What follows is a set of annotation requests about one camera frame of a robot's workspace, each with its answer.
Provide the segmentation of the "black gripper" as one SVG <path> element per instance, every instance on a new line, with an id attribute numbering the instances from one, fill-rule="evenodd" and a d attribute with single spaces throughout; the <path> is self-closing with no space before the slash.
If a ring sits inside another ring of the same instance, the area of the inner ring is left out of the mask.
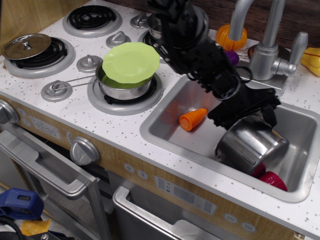
<path id="1" fill-rule="evenodd" d="M 274 110 L 279 104 L 280 100 L 273 88 L 252 89 L 242 85 L 234 96 L 222 99 L 207 117 L 213 120 L 217 127 L 228 130 L 238 120 L 260 113 L 263 120 L 273 128 L 277 125 Z"/>

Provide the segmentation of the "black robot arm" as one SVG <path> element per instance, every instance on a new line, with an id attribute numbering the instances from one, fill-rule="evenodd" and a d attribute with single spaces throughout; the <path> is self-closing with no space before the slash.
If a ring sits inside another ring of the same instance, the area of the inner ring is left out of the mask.
<path id="1" fill-rule="evenodd" d="M 280 100 L 272 88 L 252 89 L 241 79 L 221 46 L 208 37 L 207 14 L 188 0 L 149 0 L 160 21 L 160 37 L 153 46 L 178 74 L 186 74 L 221 103 L 208 113 L 216 126 L 229 129 L 239 119 L 261 113 L 277 124 L 274 109 Z"/>

